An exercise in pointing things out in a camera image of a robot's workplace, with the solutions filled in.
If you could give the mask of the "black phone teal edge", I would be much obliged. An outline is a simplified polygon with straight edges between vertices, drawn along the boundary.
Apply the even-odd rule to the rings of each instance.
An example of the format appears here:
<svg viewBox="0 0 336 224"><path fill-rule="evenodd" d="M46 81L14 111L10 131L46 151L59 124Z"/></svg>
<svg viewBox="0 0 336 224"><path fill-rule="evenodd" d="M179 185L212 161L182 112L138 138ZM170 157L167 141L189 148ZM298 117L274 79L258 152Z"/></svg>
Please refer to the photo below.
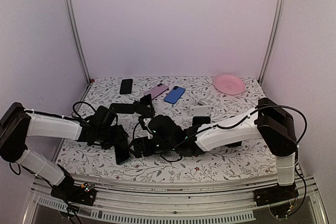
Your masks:
<svg viewBox="0 0 336 224"><path fill-rule="evenodd" d="M114 146L115 161L117 165L122 165L130 159L129 148L127 144L120 144Z"/></svg>

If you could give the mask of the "black phone blue edge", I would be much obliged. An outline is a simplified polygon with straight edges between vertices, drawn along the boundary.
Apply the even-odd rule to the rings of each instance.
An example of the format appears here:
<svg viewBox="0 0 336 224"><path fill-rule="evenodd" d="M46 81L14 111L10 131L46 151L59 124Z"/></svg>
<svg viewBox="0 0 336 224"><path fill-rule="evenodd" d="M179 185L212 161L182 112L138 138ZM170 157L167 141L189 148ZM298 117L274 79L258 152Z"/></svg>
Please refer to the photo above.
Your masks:
<svg viewBox="0 0 336 224"><path fill-rule="evenodd" d="M203 124L210 124L211 118L209 116L194 116L192 118L192 126L201 126Z"/></svg>

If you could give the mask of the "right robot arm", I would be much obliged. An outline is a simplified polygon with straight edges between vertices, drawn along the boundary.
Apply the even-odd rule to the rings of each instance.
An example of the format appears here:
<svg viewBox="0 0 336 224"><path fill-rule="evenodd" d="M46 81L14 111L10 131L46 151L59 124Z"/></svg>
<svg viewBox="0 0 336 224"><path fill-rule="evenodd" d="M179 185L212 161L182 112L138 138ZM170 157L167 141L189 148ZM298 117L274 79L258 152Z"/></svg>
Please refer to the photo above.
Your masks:
<svg viewBox="0 0 336 224"><path fill-rule="evenodd" d="M129 144L136 157L175 152L181 157L204 154L217 147L261 138L276 158L278 185L271 190L276 201L291 194L295 181L298 141L289 107L277 105L268 98L258 100L256 107L216 123L199 124L182 129L166 115L144 122L147 137L135 138Z"/></svg>

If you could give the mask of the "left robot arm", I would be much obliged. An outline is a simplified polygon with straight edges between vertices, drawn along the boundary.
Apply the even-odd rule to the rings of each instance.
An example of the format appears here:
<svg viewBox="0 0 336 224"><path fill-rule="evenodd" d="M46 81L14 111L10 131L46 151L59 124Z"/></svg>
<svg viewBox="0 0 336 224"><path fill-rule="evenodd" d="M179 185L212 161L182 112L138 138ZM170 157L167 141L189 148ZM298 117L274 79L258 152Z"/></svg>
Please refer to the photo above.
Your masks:
<svg viewBox="0 0 336 224"><path fill-rule="evenodd" d="M118 165L130 157L128 134L118 123L117 114L104 106L86 118L69 118L35 112L21 103L13 103L1 118L1 158L58 186L58 192L67 200L77 197L77 186L63 168L27 147L26 139L32 136L63 138L89 146L98 144L103 150L113 147Z"/></svg>

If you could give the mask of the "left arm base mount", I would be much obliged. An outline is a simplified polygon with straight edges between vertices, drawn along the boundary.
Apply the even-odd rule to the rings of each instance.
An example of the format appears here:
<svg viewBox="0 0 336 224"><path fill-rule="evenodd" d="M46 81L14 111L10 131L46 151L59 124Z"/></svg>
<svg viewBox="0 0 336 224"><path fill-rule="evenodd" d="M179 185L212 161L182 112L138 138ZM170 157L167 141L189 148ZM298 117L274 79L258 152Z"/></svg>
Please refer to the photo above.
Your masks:
<svg viewBox="0 0 336 224"><path fill-rule="evenodd" d="M51 196L61 199L66 203L74 202L86 206L93 206L97 191L95 185L84 183L80 186L75 185L74 179L70 174L65 173L64 180L59 185L54 185L51 190Z"/></svg>

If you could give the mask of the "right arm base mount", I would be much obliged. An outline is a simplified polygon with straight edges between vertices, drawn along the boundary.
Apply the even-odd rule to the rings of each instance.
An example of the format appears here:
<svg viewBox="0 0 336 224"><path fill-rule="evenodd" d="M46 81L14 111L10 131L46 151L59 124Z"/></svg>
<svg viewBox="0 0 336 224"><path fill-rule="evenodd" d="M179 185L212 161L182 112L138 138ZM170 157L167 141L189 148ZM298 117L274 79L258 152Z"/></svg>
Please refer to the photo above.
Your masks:
<svg viewBox="0 0 336 224"><path fill-rule="evenodd" d="M254 201L257 206L275 204L297 198L299 196L296 184L289 186L274 185L254 190Z"/></svg>

